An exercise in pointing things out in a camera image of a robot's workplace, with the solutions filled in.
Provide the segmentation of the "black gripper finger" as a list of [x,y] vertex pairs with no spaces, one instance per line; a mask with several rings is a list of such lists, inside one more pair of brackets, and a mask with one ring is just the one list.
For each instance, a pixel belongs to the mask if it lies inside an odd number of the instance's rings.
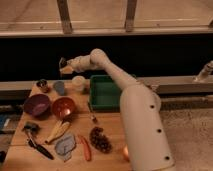
[[61,57],[59,60],[59,71],[60,71],[60,76],[64,77],[65,74],[61,71],[62,68],[64,68],[67,65],[67,61],[64,57]]

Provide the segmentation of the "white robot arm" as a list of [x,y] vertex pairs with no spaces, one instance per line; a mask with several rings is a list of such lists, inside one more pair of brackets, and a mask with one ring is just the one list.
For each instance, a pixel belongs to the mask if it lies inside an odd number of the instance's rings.
[[71,74],[103,69],[122,90],[120,113],[133,171],[176,171],[160,118],[161,100],[146,85],[113,62],[101,49],[70,60],[61,58],[59,71]]

